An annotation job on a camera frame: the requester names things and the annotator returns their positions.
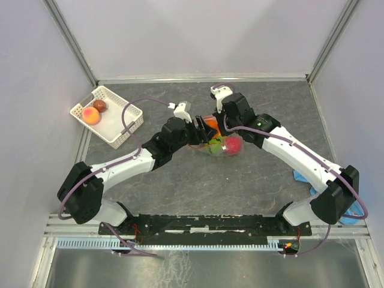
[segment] blue cloth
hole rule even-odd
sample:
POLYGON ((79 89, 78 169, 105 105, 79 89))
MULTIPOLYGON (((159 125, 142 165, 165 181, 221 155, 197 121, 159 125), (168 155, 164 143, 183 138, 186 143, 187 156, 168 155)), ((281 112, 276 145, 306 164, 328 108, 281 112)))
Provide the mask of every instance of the blue cloth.
MULTIPOLYGON (((296 181, 308 183, 308 180, 306 180, 304 178, 304 176, 302 176, 297 171, 293 171, 293 177, 296 181)), ((317 193, 317 191, 313 187, 311 187, 310 193, 313 196, 317 193)), ((362 209, 361 209, 360 204, 355 201, 354 204, 352 204, 352 206, 347 210, 346 214, 347 215, 362 216, 362 209)), ((350 219, 350 218, 346 218, 346 217, 340 218, 340 222, 343 223, 344 225, 354 225, 358 221, 359 221, 358 219, 350 219)))

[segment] white wall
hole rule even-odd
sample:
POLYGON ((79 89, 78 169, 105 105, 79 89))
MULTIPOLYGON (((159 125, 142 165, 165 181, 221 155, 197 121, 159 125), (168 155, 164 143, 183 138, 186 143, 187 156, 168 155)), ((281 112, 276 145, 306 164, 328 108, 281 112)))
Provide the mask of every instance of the white wall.
POLYGON ((0 287, 25 288, 92 90, 41 0, 7 1, 0 27, 0 287))
POLYGON ((336 156, 360 171, 368 228, 384 265, 384 2, 361 1, 314 83, 336 156))
POLYGON ((347 0, 56 0, 99 80, 304 77, 347 0))

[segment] robotic arm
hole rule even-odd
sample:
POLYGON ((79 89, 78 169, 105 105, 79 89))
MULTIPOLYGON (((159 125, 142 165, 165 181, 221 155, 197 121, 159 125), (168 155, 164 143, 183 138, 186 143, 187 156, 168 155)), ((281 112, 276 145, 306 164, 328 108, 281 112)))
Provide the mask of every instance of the robotic arm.
MULTIPOLYGON (((352 166, 343 169, 317 155, 297 141, 270 115, 255 115, 246 98, 240 93, 232 93, 229 87, 212 87, 211 92, 211 97, 217 102, 214 116, 221 135, 238 133, 246 142, 253 143, 282 159, 301 173, 319 192, 315 196, 284 206, 280 211, 284 219, 292 226, 317 218, 335 224, 356 198, 330 171, 337 171, 355 191, 358 191, 358 171, 352 166), (314 157, 320 159, 325 164, 323 166, 329 169, 324 169, 314 157)), ((193 121, 188 114, 189 108, 190 104, 187 102, 175 105, 174 117, 169 118, 161 131, 144 143, 139 151, 98 165, 87 166, 84 162, 74 165, 58 192, 58 198, 63 201, 81 179, 90 176, 65 203, 67 212, 76 223, 83 224, 95 219, 119 226, 127 218, 132 218, 122 204, 103 199, 103 193, 134 175, 163 166, 172 159, 173 153, 183 146, 208 143, 216 135, 217 131, 206 125, 201 116, 197 116, 193 121), (108 168, 116 162, 120 164, 108 168)))

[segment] white basket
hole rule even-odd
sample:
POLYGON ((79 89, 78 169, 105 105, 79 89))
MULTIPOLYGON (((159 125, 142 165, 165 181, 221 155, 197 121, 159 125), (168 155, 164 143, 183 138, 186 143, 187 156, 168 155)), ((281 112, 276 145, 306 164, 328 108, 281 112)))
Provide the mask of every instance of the white basket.
MULTIPOLYGON (((92 95, 84 100, 82 103, 77 104, 71 109, 73 115, 81 124, 90 129, 98 137, 102 138, 110 146, 115 149, 119 148, 124 141, 129 138, 128 133, 122 134, 124 126, 121 122, 121 113, 128 101, 121 98, 116 93, 104 86, 99 86, 92 91, 92 95), (107 110, 100 113, 101 120, 95 125, 88 125, 83 121, 82 112, 84 108, 93 106, 95 100, 103 100, 107 104, 107 110)), ((134 105, 130 105, 125 111, 125 123, 129 127, 132 122, 130 131, 133 133, 143 124, 143 112, 134 105)))

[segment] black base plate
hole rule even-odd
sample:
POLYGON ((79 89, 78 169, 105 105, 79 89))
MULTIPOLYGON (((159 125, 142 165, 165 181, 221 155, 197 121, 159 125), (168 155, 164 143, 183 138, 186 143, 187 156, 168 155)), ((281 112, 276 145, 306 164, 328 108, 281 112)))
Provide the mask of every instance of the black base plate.
MULTIPOLYGON (((115 230, 119 235, 135 235, 134 224, 142 233, 143 245, 265 245, 268 243, 267 236, 297 236, 298 228, 301 236, 312 235, 309 222, 294 227, 281 217, 262 215, 140 214, 125 220, 115 230)), ((98 233, 112 234, 102 224, 98 233)))

